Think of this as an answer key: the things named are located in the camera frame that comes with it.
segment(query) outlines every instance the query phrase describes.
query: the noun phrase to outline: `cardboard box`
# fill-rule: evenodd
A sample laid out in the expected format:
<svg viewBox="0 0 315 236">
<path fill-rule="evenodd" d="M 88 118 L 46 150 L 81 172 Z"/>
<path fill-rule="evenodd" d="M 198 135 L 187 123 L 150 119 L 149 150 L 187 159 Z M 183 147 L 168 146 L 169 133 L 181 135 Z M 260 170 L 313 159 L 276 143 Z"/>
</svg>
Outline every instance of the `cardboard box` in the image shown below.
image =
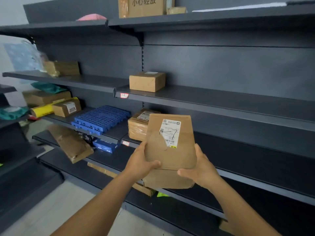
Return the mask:
<svg viewBox="0 0 315 236">
<path fill-rule="evenodd" d="M 77 61 L 45 61 L 43 66 L 47 73 L 52 77 L 80 74 L 79 64 Z"/>
<path fill-rule="evenodd" d="M 53 105 L 53 112 L 55 115 L 64 118 L 79 111 L 81 111 L 79 99 L 65 100 Z"/>
<path fill-rule="evenodd" d="M 167 0 L 118 0 L 120 18 L 166 15 Z"/>
<path fill-rule="evenodd" d="M 104 169 L 104 168 L 102 168 L 102 167 L 99 167 L 99 166 L 97 166 L 97 165 L 94 165 L 94 164 L 92 164 L 92 163 L 89 163 L 89 162 L 88 162 L 88 166 L 89 166 L 89 167 L 92 167 L 92 168 L 94 168 L 94 169 L 96 169 L 96 170 L 98 170 L 99 172 L 102 172 L 103 174 L 108 175 L 109 177 L 115 178 L 115 177 L 117 176 L 116 173 L 111 172 L 111 171 L 109 171 L 109 170 L 106 170 L 106 169 Z M 138 191 L 140 191 L 140 192 L 142 192 L 142 193 L 144 193 L 144 194 L 150 196 L 150 197 L 153 196 L 153 195 L 155 194 L 155 192 L 156 192 L 156 190 L 153 190 L 153 189 L 144 187 L 143 185 L 140 185 L 139 183 L 135 183 L 132 187 L 133 187 L 134 189 L 136 189 L 136 190 L 138 190 Z"/>
<path fill-rule="evenodd" d="M 165 87 L 165 73 L 140 72 L 129 76 L 130 89 L 156 92 Z"/>
<path fill-rule="evenodd" d="M 25 91 L 23 92 L 27 106 L 30 108 L 44 106 L 50 103 L 57 103 L 71 98 L 69 91 L 60 93 L 46 93 L 44 91 Z"/>
<path fill-rule="evenodd" d="M 72 163 L 93 154 L 93 148 L 74 130 L 55 124 L 49 125 L 46 129 L 50 131 Z"/>
<path fill-rule="evenodd" d="M 150 114 L 146 140 L 147 161 L 159 160 L 162 165 L 143 179 L 144 186 L 187 189 L 194 185 L 191 179 L 177 174 L 181 168 L 194 168 L 197 162 L 190 116 Z"/>
<path fill-rule="evenodd" d="M 142 109 L 128 119 L 128 135 L 131 139 L 144 141 L 146 139 L 149 116 L 152 113 L 160 113 L 148 109 Z"/>
<path fill-rule="evenodd" d="M 93 145 L 98 149 L 109 153 L 113 153 L 120 146 L 120 144 L 111 143 L 102 139 L 96 139 L 93 142 Z"/>
<path fill-rule="evenodd" d="M 167 14 L 172 15 L 172 14 L 183 14 L 187 13 L 186 7 L 171 7 L 167 8 Z"/>
</svg>

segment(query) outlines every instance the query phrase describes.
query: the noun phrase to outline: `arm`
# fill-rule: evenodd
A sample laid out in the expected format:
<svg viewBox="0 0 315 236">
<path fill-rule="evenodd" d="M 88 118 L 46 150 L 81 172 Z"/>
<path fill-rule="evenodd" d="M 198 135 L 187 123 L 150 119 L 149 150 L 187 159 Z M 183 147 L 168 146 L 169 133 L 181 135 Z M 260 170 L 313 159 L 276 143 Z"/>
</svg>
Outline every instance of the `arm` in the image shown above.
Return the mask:
<svg viewBox="0 0 315 236">
<path fill-rule="evenodd" d="M 125 170 L 51 236 L 107 235 L 132 185 L 161 165 L 159 161 L 145 160 L 145 145 L 141 143 L 130 156 Z"/>
<path fill-rule="evenodd" d="M 195 148 L 197 155 L 196 167 L 191 170 L 180 169 L 178 174 L 194 180 L 215 196 L 234 234 L 236 236 L 279 236 L 280 234 L 220 177 L 198 144 L 195 144 Z"/>
</svg>

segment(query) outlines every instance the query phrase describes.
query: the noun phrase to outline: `hand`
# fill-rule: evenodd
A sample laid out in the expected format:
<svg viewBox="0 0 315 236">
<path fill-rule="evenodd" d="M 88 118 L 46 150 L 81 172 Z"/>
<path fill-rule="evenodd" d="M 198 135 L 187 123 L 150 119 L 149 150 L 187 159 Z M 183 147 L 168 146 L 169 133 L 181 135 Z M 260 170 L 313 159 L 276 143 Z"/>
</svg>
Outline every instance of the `hand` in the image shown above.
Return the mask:
<svg viewBox="0 0 315 236">
<path fill-rule="evenodd" d="M 124 172 L 133 179 L 134 182 L 146 177 L 149 172 L 161 166 L 158 160 L 148 162 L 144 156 L 144 148 L 147 142 L 144 141 L 136 148 L 134 153 L 130 156 Z"/>
<path fill-rule="evenodd" d="M 198 185 L 212 191 L 213 183 L 222 179 L 218 174 L 215 166 L 208 160 L 207 156 L 203 154 L 200 146 L 195 144 L 197 155 L 197 163 L 194 169 L 179 169 L 177 174 L 182 177 L 192 179 Z"/>
</svg>

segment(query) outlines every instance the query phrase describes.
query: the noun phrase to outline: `plastic wrap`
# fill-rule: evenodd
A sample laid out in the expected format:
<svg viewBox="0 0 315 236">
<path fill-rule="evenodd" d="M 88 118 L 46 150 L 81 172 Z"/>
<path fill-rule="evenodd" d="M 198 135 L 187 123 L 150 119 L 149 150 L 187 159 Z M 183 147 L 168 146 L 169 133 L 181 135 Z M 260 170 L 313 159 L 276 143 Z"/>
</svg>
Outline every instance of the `plastic wrap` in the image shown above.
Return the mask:
<svg viewBox="0 0 315 236">
<path fill-rule="evenodd" d="M 128 120 L 128 135 L 131 139 L 144 141 L 147 135 L 150 113 L 157 111 L 142 109 Z"/>
</svg>

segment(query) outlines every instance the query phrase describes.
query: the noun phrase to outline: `stack of packages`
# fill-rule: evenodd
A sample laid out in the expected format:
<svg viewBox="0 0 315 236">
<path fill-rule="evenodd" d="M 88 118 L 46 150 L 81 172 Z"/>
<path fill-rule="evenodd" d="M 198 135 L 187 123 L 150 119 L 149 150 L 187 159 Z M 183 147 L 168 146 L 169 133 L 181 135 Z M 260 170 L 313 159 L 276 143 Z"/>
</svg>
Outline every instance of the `stack of packages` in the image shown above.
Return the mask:
<svg viewBox="0 0 315 236">
<path fill-rule="evenodd" d="M 66 117 L 81 110 L 79 99 L 72 98 L 71 93 L 64 88 L 40 82 L 33 83 L 32 86 L 38 90 L 23 92 L 23 96 L 35 118 L 52 114 L 54 111 L 56 115 Z"/>
</svg>

